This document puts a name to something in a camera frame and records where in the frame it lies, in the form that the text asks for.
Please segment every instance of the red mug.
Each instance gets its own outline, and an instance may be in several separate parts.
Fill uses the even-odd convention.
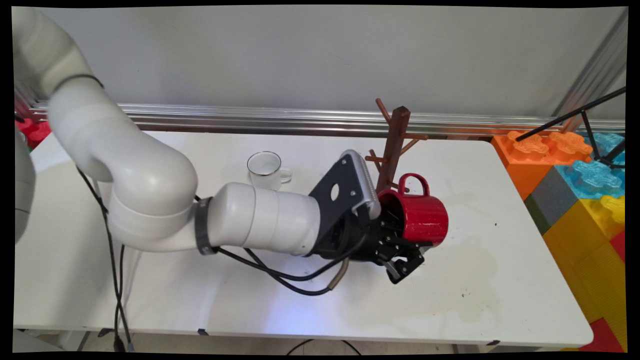
[[[408,177],[415,177],[422,184],[422,195],[404,193],[404,182]],[[383,208],[403,214],[404,226],[402,237],[414,242],[430,241],[436,247],[444,240],[449,230],[449,216],[442,201],[430,196],[427,181],[418,174],[405,174],[398,181],[398,191],[384,190],[378,194]]]

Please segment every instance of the gray toy block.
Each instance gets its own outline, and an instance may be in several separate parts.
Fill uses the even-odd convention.
[[[551,167],[538,187],[531,193],[545,220],[552,227],[566,213],[578,197],[566,183],[557,167]]]

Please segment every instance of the black pole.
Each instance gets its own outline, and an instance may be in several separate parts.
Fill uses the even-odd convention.
[[[601,97],[599,99],[595,99],[594,101],[591,101],[587,105],[583,105],[580,108],[577,108],[576,110],[573,110],[573,111],[571,111],[571,112],[569,112],[569,113],[567,113],[565,115],[562,115],[561,117],[559,117],[559,118],[557,118],[555,120],[551,120],[550,122],[547,122],[546,124],[529,131],[526,134],[522,134],[522,135],[518,136],[516,138],[516,141],[522,141],[522,140],[524,140],[524,139],[526,139],[526,138],[528,138],[528,137],[530,137],[532,135],[535,135],[535,134],[537,134],[537,133],[539,133],[541,131],[544,131],[544,130],[546,130],[546,129],[554,126],[554,125],[558,125],[562,121],[565,121],[566,119],[572,118],[572,117],[582,113],[583,111],[586,111],[586,110],[589,110],[591,108],[594,108],[594,107],[602,104],[605,101],[609,101],[609,100],[613,99],[614,97],[616,97],[618,95],[624,94],[625,92],[627,92],[627,87],[623,86],[623,87],[617,89],[616,91],[614,91],[614,92],[612,92],[610,94],[607,94],[607,95],[605,95],[605,96],[603,96],[603,97]]]
[[[609,151],[609,153],[603,158],[605,163],[613,164],[613,159],[615,159],[616,156],[620,155],[620,153],[625,150],[625,140],[626,139],[622,139],[622,141],[618,145],[616,145],[613,150]]]
[[[584,121],[584,127],[587,129],[587,135],[589,135],[589,141],[591,142],[591,146],[593,147],[593,154],[595,155],[596,160],[600,160],[600,152],[598,151],[598,145],[596,144],[596,140],[593,138],[593,133],[591,132],[591,125],[589,125],[589,119],[587,119],[587,113],[583,110],[582,113],[582,121]]]

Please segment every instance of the red object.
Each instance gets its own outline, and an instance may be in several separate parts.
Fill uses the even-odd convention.
[[[615,238],[611,239],[611,246],[616,250],[622,262],[625,262],[625,231],[617,234]]]
[[[408,177],[415,177],[422,184],[423,195],[407,195],[404,193],[404,182]],[[378,194],[380,203],[395,212],[404,215],[404,231],[402,237],[414,242],[430,241],[438,246],[447,236],[449,216],[442,201],[430,196],[427,181],[418,174],[405,174],[400,177],[398,191],[383,190]]]
[[[593,341],[581,347],[580,351],[624,352],[604,318],[592,322],[590,326],[593,331]]]
[[[18,121],[15,123],[18,130],[22,131],[24,136],[27,137],[27,145],[31,149],[35,149],[51,133],[48,121],[33,122],[31,119],[26,118],[24,123]]]

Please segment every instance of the mug handle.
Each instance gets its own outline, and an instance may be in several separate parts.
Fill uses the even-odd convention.
[[[422,192],[424,196],[429,196],[429,184],[427,184],[427,181],[421,175],[414,174],[412,172],[402,175],[400,177],[400,181],[398,181],[398,192],[400,193],[400,196],[404,196],[404,182],[408,177],[411,177],[411,176],[418,179],[418,181],[420,181],[420,184],[422,184]]]
[[[287,183],[287,182],[291,181],[291,176],[293,176],[293,172],[291,171],[291,168],[288,168],[288,167],[280,168],[280,182],[281,183]]]

